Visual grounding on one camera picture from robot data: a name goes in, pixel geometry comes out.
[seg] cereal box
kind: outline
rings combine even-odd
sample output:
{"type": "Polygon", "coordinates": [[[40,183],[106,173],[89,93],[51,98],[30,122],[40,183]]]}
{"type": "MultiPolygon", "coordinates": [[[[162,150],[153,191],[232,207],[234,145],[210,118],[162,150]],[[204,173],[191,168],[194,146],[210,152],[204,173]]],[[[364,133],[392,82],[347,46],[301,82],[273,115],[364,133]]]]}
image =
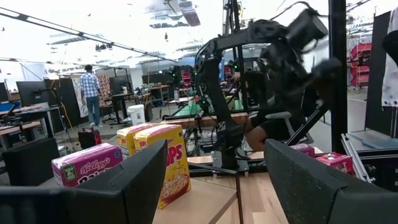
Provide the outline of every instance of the cereal box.
{"type": "Polygon", "coordinates": [[[53,159],[55,181],[64,187],[76,187],[122,161],[119,146],[102,143],[73,154],[53,159]]]}
{"type": "Polygon", "coordinates": [[[307,144],[297,144],[295,146],[291,146],[293,149],[300,151],[308,156],[315,158],[315,149],[312,146],[307,144]]]}
{"type": "Polygon", "coordinates": [[[353,158],[351,156],[331,152],[327,155],[317,157],[317,160],[347,174],[355,175],[353,158]]]}
{"type": "Polygon", "coordinates": [[[134,136],[134,144],[136,149],[145,150],[145,147],[161,139],[167,140],[169,154],[158,208],[166,207],[191,189],[187,150],[181,125],[161,124],[140,131],[134,136]]]}
{"type": "Polygon", "coordinates": [[[136,148],[134,147],[134,135],[142,130],[157,126],[155,123],[139,124],[117,131],[119,146],[122,149],[123,159],[134,155],[136,148]]]}

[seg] man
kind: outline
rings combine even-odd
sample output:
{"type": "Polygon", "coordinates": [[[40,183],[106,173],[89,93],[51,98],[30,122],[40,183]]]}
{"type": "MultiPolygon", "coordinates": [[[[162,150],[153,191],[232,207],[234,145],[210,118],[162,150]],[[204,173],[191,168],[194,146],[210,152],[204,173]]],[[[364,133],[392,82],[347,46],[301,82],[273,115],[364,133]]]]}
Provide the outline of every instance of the man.
{"type": "Polygon", "coordinates": [[[91,65],[86,65],[85,70],[87,72],[79,78],[81,101],[87,105],[90,127],[96,126],[100,128],[102,127],[100,125],[100,83],[97,76],[93,73],[91,65]]]}

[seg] wooden tabletop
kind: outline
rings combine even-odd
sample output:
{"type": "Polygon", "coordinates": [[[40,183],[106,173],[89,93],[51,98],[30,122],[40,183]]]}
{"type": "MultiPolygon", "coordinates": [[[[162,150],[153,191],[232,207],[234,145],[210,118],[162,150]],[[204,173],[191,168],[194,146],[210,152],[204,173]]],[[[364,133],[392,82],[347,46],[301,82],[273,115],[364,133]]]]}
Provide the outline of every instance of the wooden tabletop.
{"type": "MultiPolygon", "coordinates": [[[[323,153],[319,148],[315,148],[315,154],[323,153]]],[[[263,159],[264,153],[263,152],[250,152],[248,153],[248,157],[250,159],[263,159]]],[[[212,163],[213,156],[196,156],[196,157],[188,157],[188,162],[197,163],[197,164],[204,164],[204,163],[212,163]]]]}
{"type": "Polygon", "coordinates": [[[153,223],[216,223],[236,199],[236,190],[191,179],[192,189],[163,209],[153,223]]]}
{"type": "MultiPolygon", "coordinates": [[[[195,179],[236,188],[234,177],[197,177],[195,179]]],[[[241,177],[241,198],[244,224],[289,224],[280,206],[268,173],[249,174],[241,177]]],[[[230,206],[217,224],[239,224],[237,200],[230,206]]]]}
{"type": "Polygon", "coordinates": [[[167,88],[167,87],[169,87],[169,85],[153,86],[150,87],[149,90],[159,90],[161,88],[167,88]]]}
{"type": "MultiPolygon", "coordinates": [[[[247,113],[233,113],[231,114],[232,119],[234,119],[235,122],[238,124],[244,124],[248,120],[248,114],[247,113]]],[[[216,116],[205,116],[203,117],[199,122],[200,126],[214,126],[216,124],[217,117],[216,116]]],[[[175,119],[175,120],[169,120],[169,121],[162,121],[162,124],[179,124],[184,127],[192,128],[197,126],[197,121],[195,121],[195,118],[185,118],[185,119],[175,119]]]]}
{"type": "MultiPolygon", "coordinates": [[[[27,110],[32,110],[32,109],[38,109],[38,108],[41,108],[41,107],[42,106],[40,106],[40,105],[24,106],[24,107],[21,107],[19,109],[15,109],[13,111],[13,113],[18,113],[18,112],[21,112],[21,111],[27,111],[27,110]]],[[[0,115],[4,115],[6,113],[8,113],[8,111],[0,111],[0,115]]]]}
{"type": "Polygon", "coordinates": [[[182,97],[182,98],[179,98],[178,100],[172,100],[169,103],[184,103],[184,102],[188,102],[188,101],[190,101],[192,99],[193,99],[193,96],[182,97]]]}
{"type": "MultiPolygon", "coordinates": [[[[22,125],[22,128],[29,129],[29,128],[34,128],[37,126],[40,126],[40,121],[33,121],[29,124],[24,124],[24,125],[22,125]]],[[[5,135],[5,134],[14,133],[16,131],[19,131],[18,126],[3,126],[3,127],[0,127],[0,136],[5,135]]]]}

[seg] black metal pole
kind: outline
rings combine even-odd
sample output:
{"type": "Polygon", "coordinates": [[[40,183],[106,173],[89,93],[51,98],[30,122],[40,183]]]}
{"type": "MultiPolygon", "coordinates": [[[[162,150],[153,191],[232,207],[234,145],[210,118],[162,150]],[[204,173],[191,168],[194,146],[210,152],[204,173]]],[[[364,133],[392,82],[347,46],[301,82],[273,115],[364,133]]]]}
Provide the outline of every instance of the black metal pole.
{"type": "Polygon", "coordinates": [[[347,133],[346,0],[329,0],[329,56],[343,64],[335,77],[331,110],[331,150],[345,154],[341,134],[347,133]]]}
{"type": "MultiPolygon", "coordinates": [[[[240,21],[239,21],[239,9],[238,9],[238,1],[232,0],[232,9],[234,13],[234,21],[235,21],[235,29],[234,31],[239,31],[241,29],[240,21]]],[[[241,88],[242,88],[242,104],[243,108],[246,112],[248,112],[248,95],[246,91],[246,79],[244,76],[244,61],[243,61],[243,50],[242,46],[237,47],[238,50],[238,60],[239,60],[239,71],[241,73],[241,88]]]]}
{"type": "MultiPolygon", "coordinates": [[[[232,1],[230,1],[231,2],[231,4],[229,5],[229,26],[231,27],[231,33],[233,33],[234,32],[234,18],[233,18],[233,15],[234,15],[234,11],[233,11],[233,0],[232,1]]],[[[234,48],[232,48],[232,54],[233,54],[233,57],[234,57],[234,60],[236,60],[236,47],[234,47],[234,48]]]]}

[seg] desk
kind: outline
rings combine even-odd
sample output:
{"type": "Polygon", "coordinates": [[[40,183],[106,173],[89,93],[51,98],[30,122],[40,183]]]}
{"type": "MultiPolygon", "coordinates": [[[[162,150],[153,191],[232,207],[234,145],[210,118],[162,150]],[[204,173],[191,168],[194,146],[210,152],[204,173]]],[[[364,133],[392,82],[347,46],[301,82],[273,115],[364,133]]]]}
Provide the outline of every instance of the desk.
{"type": "MultiPolygon", "coordinates": [[[[39,105],[24,106],[24,107],[21,107],[21,108],[19,108],[19,109],[15,109],[15,110],[13,111],[13,113],[19,113],[19,112],[23,112],[23,111],[27,111],[27,110],[38,109],[38,108],[41,108],[41,106],[39,106],[39,105]]],[[[1,116],[1,115],[4,115],[4,114],[6,114],[6,113],[8,113],[8,111],[0,111],[0,116],[1,116]]]]}
{"type": "Polygon", "coordinates": [[[63,122],[61,119],[61,111],[59,106],[52,106],[49,108],[40,108],[40,109],[37,108],[28,111],[24,110],[21,111],[20,113],[16,113],[16,116],[21,117],[23,122],[39,120],[43,128],[43,132],[47,133],[47,137],[54,138],[54,131],[52,128],[52,117],[50,113],[53,110],[58,110],[60,121],[63,122]]]}
{"type": "MultiPolygon", "coordinates": [[[[33,131],[33,128],[40,126],[39,121],[34,121],[28,124],[23,124],[22,129],[26,131],[25,137],[27,141],[33,141],[37,137],[37,133],[33,131]]],[[[3,126],[0,127],[0,143],[4,150],[7,150],[12,147],[9,143],[7,137],[10,134],[18,133],[20,131],[19,126],[3,126]]]]}
{"type": "MultiPolygon", "coordinates": [[[[315,153],[323,152],[315,148],[315,153]]],[[[253,152],[248,154],[248,157],[263,159],[264,153],[253,152]]],[[[213,158],[212,156],[189,157],[188,162],[212,163],[213,158]]],[[[217,179],[196,177],[195,179],[236,188],[235,179],[231,176],[218,176],[217,179]]],[[[241,177],[240,186],[244,224],[289,224],[267,172],[251,173],[247,177],[241,177]]],[[[237,202],[232,204],[217,224],[239,224],[237,202]]]]}
{"type": "Polygon", "coordinates": [[[118,102],[119,101],[121,102],[121,109],[122,109],[122,113],[123,113],[123,119],[126,119],[128,117],[127,108],[126,108],[126,102],[124,101],[124,98],[126,96],[132,96],[132,93],[121,93],[121,94],[116,94],[116,95],[112,95],[111,96],[113,110],[114,110],[114,112],[116,114],[116,123],[112,123],[110,125],[125,124],[125,122],[121,122],[121,119],[119,117],[118,102]]]}
{"type": "Polygon", "coordinates": [[[179,104],[179,103],[186,103],[186,102],[188,102],[188,101],[190,101],[190,100],[192,100],[192,99],[193,99],[193,96],[182,97],[182,98],[179,98],[178,100],[172,100],[172,101],[170,101],[169,104],[172,104],[172,103],[176,103],[176,104],[179,104]]]}
{"type": "Polygon", "coordinates": [[[149,88],[149,91],[155,98],[154,101],[161,101],[163,106],[165,106],[166,102],[170,99],[168,85],[154,86],[149,88]]]}
{"type": "MultiPolygon", "coordinates": [[[[157,209],[153,223],[216,223],[236,200],[236,190],[191,179],[192,189],[163,209],[157,209]]],[[[59,188],[54,178],[40,188],[59,188]]]]}
{"type": "MultiPolygon", "coordinates": [[[[238,124],[244,124],[248,120],[248,114],[246,112],[234,113],[243,110],[243,105],[239,100],[235,100],[234,103],[235,108],[230,110],[230,112],[232,112],[231,117],[238,124]]],[[[201,108],[198,104],[194,103],[191,106],[185,105],[176,111],[170,118],[166,118],[167,120],[163,121],[162,124],[180,124],[183,126],[183,128],[195,128],[198,126],[198,122],[199,125],[203,127],[214,126],[216,124],[216,116],[204,116],[201,118],[201,120],[196,121],[195,116],[197,111],[201,111],[201,108]]]]}

